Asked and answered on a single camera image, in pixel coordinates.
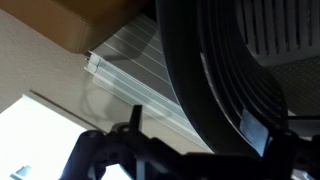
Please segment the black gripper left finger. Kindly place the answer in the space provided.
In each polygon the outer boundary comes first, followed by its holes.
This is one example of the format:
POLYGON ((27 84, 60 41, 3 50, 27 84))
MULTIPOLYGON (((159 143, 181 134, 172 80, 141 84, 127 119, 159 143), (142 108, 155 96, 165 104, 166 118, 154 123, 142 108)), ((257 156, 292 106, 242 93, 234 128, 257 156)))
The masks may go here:
POLYGON ((142 110, 142 105, 134 105, 130 120, 114 125, 109 133, 81 133, 59 180, 102 180, 112 165, 133 180, 186 180, 179 153, 142 133, 142 110))

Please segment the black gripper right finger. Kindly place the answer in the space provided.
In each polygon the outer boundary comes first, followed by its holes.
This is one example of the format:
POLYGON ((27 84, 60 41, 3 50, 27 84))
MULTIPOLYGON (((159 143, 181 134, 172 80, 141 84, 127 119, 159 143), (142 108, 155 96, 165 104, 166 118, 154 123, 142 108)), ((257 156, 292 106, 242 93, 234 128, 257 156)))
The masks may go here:
POLYGON ((249 110, 243 109, 239 129, 260 157, 265 180, 291 180, 295 171, 306 180, 319 180, 319 143, 307 141, 284 128, 268 128, 249 110))

